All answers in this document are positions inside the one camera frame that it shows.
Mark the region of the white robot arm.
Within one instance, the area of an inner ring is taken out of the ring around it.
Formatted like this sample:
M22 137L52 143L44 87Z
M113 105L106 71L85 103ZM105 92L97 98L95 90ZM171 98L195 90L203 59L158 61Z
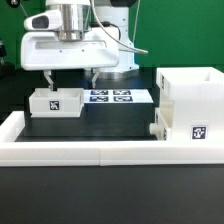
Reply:
M139 66L128 36L129 0L46 0L46 11L24 21L21 66L41 70L95 70L122 77Z

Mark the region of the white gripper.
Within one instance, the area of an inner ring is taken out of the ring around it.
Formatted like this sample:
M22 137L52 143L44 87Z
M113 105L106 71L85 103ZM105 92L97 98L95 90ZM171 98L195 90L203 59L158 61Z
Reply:
M22 38L21 66L25 70L44 70L51 91L51 70L114 67L119 63L118 44L102 30L87 32L81 41L60 41L56 32L28 32ZM95 69L91 88L100 75Z

